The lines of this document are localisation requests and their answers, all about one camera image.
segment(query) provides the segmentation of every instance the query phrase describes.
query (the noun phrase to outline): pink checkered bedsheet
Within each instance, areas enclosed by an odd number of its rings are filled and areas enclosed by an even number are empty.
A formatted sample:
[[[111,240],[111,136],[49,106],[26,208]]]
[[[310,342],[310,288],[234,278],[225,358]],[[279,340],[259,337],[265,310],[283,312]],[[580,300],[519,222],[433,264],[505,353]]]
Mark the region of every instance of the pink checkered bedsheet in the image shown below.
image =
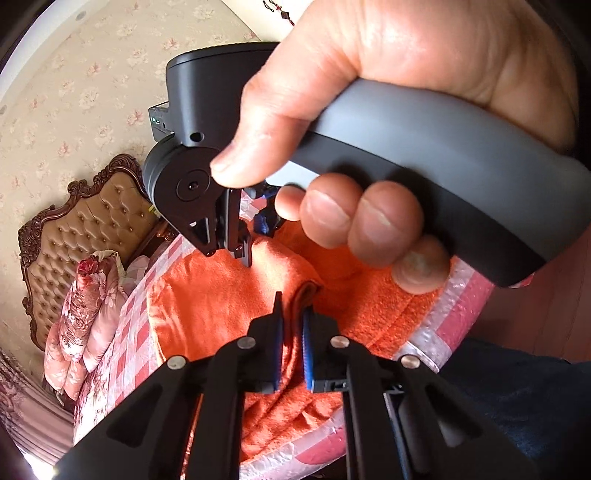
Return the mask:
[[[159,367],[150,334],[146,292],[175,260],[193,251],[194,247],[179,235],[123,306],[115,339],[80,393],[75,415],[75,443]],[[472,327],[491,291],[492,285],[481,275],[465,263],[455,262],[441,296],[396,357],[414,353],[438,371]],[[242,465],[241,477],[302,478],[344,454],[343,439],[343,416],[339,410],[317,430],[264,459]]]

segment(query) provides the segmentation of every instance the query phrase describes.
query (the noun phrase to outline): pivot screw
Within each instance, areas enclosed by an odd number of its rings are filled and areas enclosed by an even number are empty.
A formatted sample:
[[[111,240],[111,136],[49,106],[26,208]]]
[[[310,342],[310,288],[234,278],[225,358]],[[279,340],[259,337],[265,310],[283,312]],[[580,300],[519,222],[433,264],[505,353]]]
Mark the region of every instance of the pivot screw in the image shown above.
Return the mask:
[[[402,364],[402,366],[404,368],[408,368],[410,370],[414,370],[414,369],[421,366],[421,361],[420,361],[419,357],[414,356],[414,355],[404,355],[400,359],[400,363]]]
[[[242,337],[238,339],[238,348],[242,350],[250,350],[256,345],[256,340],[253,337]]]
[[[351,341],[342,335],[336,335],[330,339],[330,344],[335,348],[347,348]]]
[[[187,364],[185,357],[181,355],[175,355],[168,359],[166,362],[168,368],[171,370],[181,370]]]

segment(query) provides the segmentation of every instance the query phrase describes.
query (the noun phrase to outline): carved wooden headboard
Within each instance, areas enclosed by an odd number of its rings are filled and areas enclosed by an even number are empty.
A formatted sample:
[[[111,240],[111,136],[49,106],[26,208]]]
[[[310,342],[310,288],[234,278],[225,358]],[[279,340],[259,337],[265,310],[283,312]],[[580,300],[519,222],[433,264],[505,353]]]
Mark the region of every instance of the carved wooden headboard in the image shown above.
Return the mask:
[[[64,205],[51,205],[18,231],[28,292],[22,305],[31,317],[31,340],[41,350],[61,315],[77,263],[107,249],[129,263],[158,222],[148,211],[151,204],[141,169],[130,155],[113,158],[92,185],[86,180],[71,182],[68,193]]]

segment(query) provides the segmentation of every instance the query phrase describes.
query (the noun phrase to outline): orange towel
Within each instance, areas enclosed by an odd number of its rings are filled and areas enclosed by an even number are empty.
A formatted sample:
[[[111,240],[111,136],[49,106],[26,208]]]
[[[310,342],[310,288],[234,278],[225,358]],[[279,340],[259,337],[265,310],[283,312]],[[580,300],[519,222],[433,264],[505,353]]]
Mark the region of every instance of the orange towel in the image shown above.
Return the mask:
[[[301,437],[340,407],[340,394],[310,394],[301,370],[301,308],[335,318],[343,335],[374,354],[392,357],[421,323],[437,293],[413,296],[398,288],[389,269],[373,270],[346,247],[326,250],[311,242],[298,222],[275,238],[257,236],[253,263],[245,268],[219,251],[196,251],[177,260],[148,292],[148,315],[162,360],[213,355],[246,334],[250,320],[272,310],[283,292],[285,344],[281,389],[247,395],[242,460],[252,460]]]

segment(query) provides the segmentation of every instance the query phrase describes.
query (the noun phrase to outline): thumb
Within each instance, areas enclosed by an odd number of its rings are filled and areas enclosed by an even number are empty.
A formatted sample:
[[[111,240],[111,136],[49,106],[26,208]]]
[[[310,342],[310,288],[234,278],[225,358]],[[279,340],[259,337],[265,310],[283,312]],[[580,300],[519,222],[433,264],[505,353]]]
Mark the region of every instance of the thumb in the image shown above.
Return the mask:
[[[358,76],[343,52],[337,25],[327,25],[330,17],[317,11],[322,4],[310,5],[246,84],[236,135],[211,163],[219,184],[254,185],[279,170],[310,122]]]

